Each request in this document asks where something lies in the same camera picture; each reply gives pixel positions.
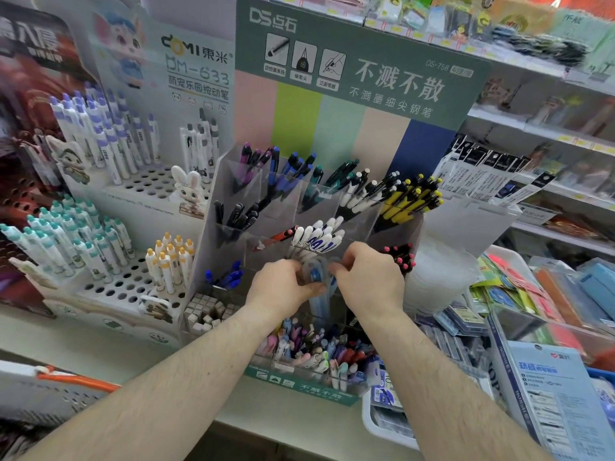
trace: lime green stripe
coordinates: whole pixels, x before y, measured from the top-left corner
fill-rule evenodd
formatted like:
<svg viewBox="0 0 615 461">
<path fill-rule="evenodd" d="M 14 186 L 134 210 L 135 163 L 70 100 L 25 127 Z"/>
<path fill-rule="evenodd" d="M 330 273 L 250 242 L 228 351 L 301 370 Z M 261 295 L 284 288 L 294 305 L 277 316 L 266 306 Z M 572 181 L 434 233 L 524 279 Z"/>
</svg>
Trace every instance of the lime green stripe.
<svg viewBox="0 0 615 461">
<path fill-rule="evenodd" d="M 280 147 L 283 157 L 310 155 L 321 99 L 318 92 L 278 83 L 271 144 Z"/>
</svg>

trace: ds logo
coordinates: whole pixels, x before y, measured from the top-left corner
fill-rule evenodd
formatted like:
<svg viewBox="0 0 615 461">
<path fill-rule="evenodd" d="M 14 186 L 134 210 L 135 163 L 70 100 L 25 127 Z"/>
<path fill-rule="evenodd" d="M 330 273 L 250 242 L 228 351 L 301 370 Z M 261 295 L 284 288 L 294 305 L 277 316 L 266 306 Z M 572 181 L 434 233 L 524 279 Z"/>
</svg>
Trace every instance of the ds logo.
<svg viewBox="0 0 615 461">
<path fill-rule="evenodd" d="M 262 24 L 267 28 L 286 30 L 296 34 L 297 20 L 282 16 L 281 14 L 273 15 L 270 11 L 259 10 L 258 8 L 250 7 L 250 22 Z"/>
</svg>

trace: person's right hand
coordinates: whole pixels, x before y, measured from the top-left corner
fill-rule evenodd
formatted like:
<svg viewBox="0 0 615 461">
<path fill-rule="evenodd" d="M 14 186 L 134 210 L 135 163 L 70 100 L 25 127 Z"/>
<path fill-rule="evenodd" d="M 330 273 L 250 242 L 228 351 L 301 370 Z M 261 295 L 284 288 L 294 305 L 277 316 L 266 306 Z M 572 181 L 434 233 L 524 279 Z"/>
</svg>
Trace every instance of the person's right hand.
<svg viewBox="0 0 615 461">
<path fill-rule="evenodd" d="M 344 300 L 359 322 L 399 311 L 404 300 L 404 276 L 393 257 L 355 242 L 341 263 L 330 263 Z"/>
</svg>

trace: green display sign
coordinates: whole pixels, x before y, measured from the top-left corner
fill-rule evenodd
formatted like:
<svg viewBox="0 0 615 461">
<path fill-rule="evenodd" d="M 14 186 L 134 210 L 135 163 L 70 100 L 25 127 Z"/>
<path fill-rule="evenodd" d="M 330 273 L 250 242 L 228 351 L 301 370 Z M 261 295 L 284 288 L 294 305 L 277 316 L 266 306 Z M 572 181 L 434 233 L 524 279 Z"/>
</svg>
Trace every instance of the green display sign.
<svg viewBox="0 0 615 461">
<path fill-rule="evenodd" d="M 291 6 L 237 0 L 235 69 L 457 131 L 491 66 Z"/>
<path fill-rule="evenodd" d="M 280 387 L 295 390 L 296 392 L 307 393 L 325 400 L 335 401 L 336 403 L 340 403 L 345 406 L 352 406 L 359 400 L 358 396 L 350 395 L 339 390 L 334 390 L 331 387 L 325 387 L 307 380 L 298 379 L 294 377 L 293 374 L 277 372 L 271 369 L 254 366 L 252 364 L 245 368 L 245 372 L 243 374 L 273 385 L 279 385 Z"/>
</svg>

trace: forearm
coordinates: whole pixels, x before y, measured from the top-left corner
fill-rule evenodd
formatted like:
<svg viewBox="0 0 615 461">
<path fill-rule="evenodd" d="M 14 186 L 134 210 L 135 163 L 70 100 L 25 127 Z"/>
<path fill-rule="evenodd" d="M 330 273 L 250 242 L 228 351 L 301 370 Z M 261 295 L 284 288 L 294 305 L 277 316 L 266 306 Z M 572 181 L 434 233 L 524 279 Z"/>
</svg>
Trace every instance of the forearm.
<svg viewBox="0 0 615 461">
<path fill-rule="evenodd" d="M 245 306 L 104 400 L 22 459 L 183 459 L 215 418 L 275 324 Z"/>
<path fill-rule="evenodd" d="M 427 460 L 552 461 L 402 310 L 360 322 Z"/>
</svg>

